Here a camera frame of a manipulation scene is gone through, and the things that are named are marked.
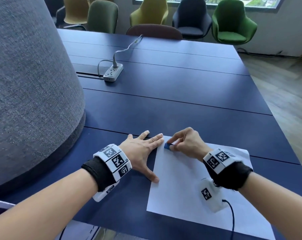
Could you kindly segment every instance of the left arm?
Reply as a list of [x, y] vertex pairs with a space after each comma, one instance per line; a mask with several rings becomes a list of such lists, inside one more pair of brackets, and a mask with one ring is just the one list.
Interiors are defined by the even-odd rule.
[[[144, 140], [148, 134], [145, 131], [135, 139], [130, 134], [119, 147], [133, 169], [157, 183], [159, 179], [146, 161], [164, 140], [162, 134]], [[1, 214], [0, 240], [54, 239], [97, 191], [94, 178], [85, 169], [77, 170]]]

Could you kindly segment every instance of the power outlet socket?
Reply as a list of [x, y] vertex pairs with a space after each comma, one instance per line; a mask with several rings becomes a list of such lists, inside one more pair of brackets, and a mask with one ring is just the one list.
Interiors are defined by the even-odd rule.
[[117, 63], [118, 67], [111, 66], [107, 72], [104, 74], [103, 79], [108, 82], [114, 82], [118, 76], [120, 75], [121, 71], [123, 70], [123, 65], [121, 63]]

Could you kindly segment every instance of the table top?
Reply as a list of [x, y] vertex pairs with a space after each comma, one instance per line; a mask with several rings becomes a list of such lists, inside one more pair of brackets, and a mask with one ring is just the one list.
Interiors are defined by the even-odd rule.
[[[101, 59], [111, 59], [136, 38], [58, 32], [75, 70], [92, 73]], [[117, 58], [124, 69], [116, 82], [79, 78], [87, 120], [72, 150], [51, 171], [2, 200], [24, 200], [129, 133], [170, 136], [188, 126], [209, 143], [247, 149], [255, 172], [302, 196], [302, 166], [233, 46], [144, 37]], [[155, 155], [156, 150], [148, 159], [151, 170]], [[132, 170], [103, 201], [91, 199], [74, 219], [146, 239], [230, 237], [227, 230], [146, 211], [150, 185]], [[277, 240], [284, 239], [273, 231]], [[234, 239], [257, 238], [235, 233]]]

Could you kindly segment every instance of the hand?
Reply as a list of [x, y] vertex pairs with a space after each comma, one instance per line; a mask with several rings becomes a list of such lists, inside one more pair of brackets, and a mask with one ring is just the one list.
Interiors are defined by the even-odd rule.
[[182, 152], [188, 157], [196, 158], [200, 162], [203, 162], [203, 158], [210, 151], [213, 151], [199, 136], [199, 133], [196, 130], [193, 130], [191, 127], [183, 129], [175, 133], [167, 143], [176, 142], [174, 145], [170, 145], [171, 151]]
[[159, 178], [147, 167], [146, 161], [150, 152], [164, 142], [163, 134], [144, 140], [148, 134], [149, 131], [146, 130], [135, 139], [129, 134], [128, 138], [119, 147], [129, 158], [133, 169], [143, 173], [152, 182], [158, 183]]

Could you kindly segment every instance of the gray fabric column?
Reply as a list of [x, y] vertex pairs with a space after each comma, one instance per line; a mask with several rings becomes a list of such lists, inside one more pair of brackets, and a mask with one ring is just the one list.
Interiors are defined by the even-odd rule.
[[52, 168], [84, 122], [83, 90], [44, 0], [0, 0], [0, 194]]

